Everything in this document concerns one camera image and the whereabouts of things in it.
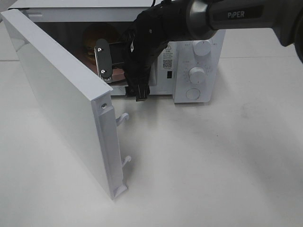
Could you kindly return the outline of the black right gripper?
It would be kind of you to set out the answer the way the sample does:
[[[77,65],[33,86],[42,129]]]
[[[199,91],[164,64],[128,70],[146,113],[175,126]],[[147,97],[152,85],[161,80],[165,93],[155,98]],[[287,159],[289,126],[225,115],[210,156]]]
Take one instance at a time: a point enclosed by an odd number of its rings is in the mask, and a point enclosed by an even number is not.
[[[151,66],[166,48],[166,32],[163,26],[130,26],[125,41],[122,56],[126,96],[135,97],[136,102],[145,101],[150,94]]]

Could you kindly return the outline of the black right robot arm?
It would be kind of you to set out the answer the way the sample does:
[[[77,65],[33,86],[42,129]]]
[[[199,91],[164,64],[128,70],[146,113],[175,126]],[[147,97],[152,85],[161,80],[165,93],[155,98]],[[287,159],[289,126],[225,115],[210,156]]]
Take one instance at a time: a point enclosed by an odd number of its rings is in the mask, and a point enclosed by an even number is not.
[[[293,44],[302,58],[300,0],[163,0],[149,7],[126,33],[126,95],[137,101],[147,98],[151,65],[169,42],[207,40],[218,30],[248,28],[271,28],[282,46]]]

